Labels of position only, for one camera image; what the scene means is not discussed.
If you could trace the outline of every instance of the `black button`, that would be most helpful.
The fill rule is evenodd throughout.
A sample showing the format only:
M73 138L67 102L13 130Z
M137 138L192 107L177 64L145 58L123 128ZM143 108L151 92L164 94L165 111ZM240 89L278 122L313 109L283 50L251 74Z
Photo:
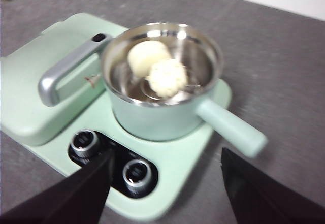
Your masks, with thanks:
M89 144L91 144L92 141L93 141L92 132L81 132L79 133L79 135L75 136L73 140L73 144L77 148L82 149L87 147Z
M135 163L132 164L126 171L126 178L131 183L142 181L147 175L148 169L145 164Z
M106 38L106 35L105 34L97 34L95 35L94 37L92 37L91 40L95 41L95 42L99 42L99 41L102 41L104 38Z

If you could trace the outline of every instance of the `saucepan handle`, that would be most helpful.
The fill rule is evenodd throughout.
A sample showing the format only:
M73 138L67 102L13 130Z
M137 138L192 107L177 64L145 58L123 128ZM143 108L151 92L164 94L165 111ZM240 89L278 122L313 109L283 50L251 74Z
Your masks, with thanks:
M211 99L204 100L196 113L247 157L255 157L268 141L263 133Z
M38 84L38 92L43 104L48 107L57 105L59 96L56 86L59 81L82 61L101 50L112 39L108 34L97 34L47 70Z

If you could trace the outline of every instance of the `mint green stove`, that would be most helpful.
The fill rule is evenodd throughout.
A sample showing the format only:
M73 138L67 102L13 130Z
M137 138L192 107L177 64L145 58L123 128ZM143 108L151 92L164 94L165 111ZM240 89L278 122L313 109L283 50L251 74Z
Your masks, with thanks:
M186 183L214 130L202 123L173 141L152 142L134 137L116 121L100 79L100 54L83 60L56 86L59 103L45 106L38 94L42 75L98 33L113 37L127 28L89 14L76 14L57 22L8 57L1 58L1 129L65 176L80 166L68 148L76 132L105 135L155 165L157 181L147 195L132 198L111 188L106 205L134 220L161 217ZM215 101L227 108L231 89L223 80L215 87Z

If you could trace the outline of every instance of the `pot rim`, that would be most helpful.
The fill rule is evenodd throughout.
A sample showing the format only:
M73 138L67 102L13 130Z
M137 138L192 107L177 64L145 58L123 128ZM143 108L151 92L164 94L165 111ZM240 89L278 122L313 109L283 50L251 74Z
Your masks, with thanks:
M206 40L206 43L208 43L208 45L212 48L212 50L214 51L215 56L218 59L218 64L217 64L217 61L213 61L215 63L215 70L216 71L214 72L213 77L208 82L208 84L205 85L197 94L193 94L189 98L181 100L181 101L164 100L164 101L159 101L159 102L147 102L147 101L141 101L141 100L138 100L138 99L134 99L134 98L131 98L131 97L128 97L128 96L122 94L117 89L115 89L113 86L111 86L110 83L107 81L108 79L106 78L106 75L104 73L104 66L105 66L105 63L106 63L106 54L110 50L110 47L114 46L115 42L118 42L119 39L122 39L123 36L127 36L129 33L134 32L134 30L142 29L142 28L144 28L144 27L146 27L148 25L172 25L174 27L177 27L177 26L181 27L184 30L190 30L191 32L194 32L199 37L201 37L201 39ZM145 107L158 107L158 106L160 107L160 106L181 105L181 104L189 103L192 100L195 100L197 97L209 92L216 85L220 75L222 74L223 66L224 66L223 53L222 53L221 48L219 47L219 45L213 39L211 39L208 35L201 33L200 31L192 28L191 26L189 26L187 24L172 23L172 22L155 22L155 23L149 23L149 24L137 26L137 27L134 27L134 28L130 28L130 29L122 32L118 36L116 36L106 46L106 48L104 49L104 51L103 51L103 53L101 55L101 70L102 70L102 76L103 76L103 79L104 79L104 85L105 85L106 89L110 90L113 94L115 94L120 99L122 99L122 100L124 100L124 101L126 101L128 103L139 105L139 106L145 106Z

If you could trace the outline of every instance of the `white dumpling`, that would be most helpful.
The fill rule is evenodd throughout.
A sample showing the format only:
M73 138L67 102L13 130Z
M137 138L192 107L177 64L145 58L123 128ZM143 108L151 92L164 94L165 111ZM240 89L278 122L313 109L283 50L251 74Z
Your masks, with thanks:
M151 66L147 80L159 97L172 97L187 84L186 67L175 59L161 60Z
M148 40L136 44L127 56L132 72L139 78L146 77L153 64L169 58L171 58L171 55L168 47L163 42L156 40Z

